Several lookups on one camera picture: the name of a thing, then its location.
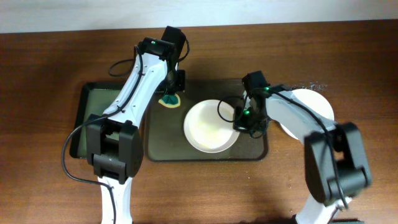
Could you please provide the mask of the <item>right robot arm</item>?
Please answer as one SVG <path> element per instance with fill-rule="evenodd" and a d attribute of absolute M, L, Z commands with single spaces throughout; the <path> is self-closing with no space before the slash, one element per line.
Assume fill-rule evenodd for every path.
<path fill-rule="evenodd" d="M 284 125 L 304 146 L 310 192 L 294 223 L 330 223 L 373 178 L 362 135 L 354 123 L 339 124 L 303 103 L 283 85 L 247 87 L 234 128 L 252 134 L 269 120 Z"/>

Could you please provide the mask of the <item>white plate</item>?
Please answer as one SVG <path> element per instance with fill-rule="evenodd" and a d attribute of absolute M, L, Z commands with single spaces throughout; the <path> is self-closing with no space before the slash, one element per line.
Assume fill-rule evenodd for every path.
<path fill-rule="evenodd" d="M 335 114 L 331 107 L 329 101 L 321 94 L 316 91 L 308 90 L 308 89 L 296 89 L 292 90 L 294 95 L 294 100 L 299 100 L 302 105 L 306 105 L 306 107 L 310 108 L 314 112 L 318 113 L 320 116 L 324 118 L 335 120 Z M 293 133 L 289 127 L 286 127 L 284 123 L 279 123 L 281 128 L 292 138 L 299 140 L 303 143 L 303 138 L 305 133 L 300 132 L 302 137 L 297 137 L 295 133 Z"/>
<path fill-rule="evenodd" d="M 220 100 L 205 100 L 192 106 L 183 122 L 187 141 L 197 150 L 209 154 L 229 149 L 239 137 L 230 122 L 234 108 Z"/>

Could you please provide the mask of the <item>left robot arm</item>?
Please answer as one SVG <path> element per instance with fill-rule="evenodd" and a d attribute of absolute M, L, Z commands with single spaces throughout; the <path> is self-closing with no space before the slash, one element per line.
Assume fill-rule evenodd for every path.
<path fill-rule="evenodd" d="M 139 134 L 152 95 L 175 93 L 180 84 L 178 64 L 189 48 L 186 37 L 146 37 L 134 48 L 127 80 L 102 115 L 86 124 L 86 158 L 101 187 L 102 223 L 132 223 L 132 179 L 144 155 Z"/>

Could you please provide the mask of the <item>green and yellow sponge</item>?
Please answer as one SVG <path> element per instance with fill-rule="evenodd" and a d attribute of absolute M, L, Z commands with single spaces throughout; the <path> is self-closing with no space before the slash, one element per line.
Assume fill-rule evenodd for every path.
<path fill-rule="evenodd" d="M 178 108 L 181 104 L 181 99 L 175 93 L 173 95 L 164 95 L 161 99 L 158 100 L 158 103 L 166 108 Z"/>

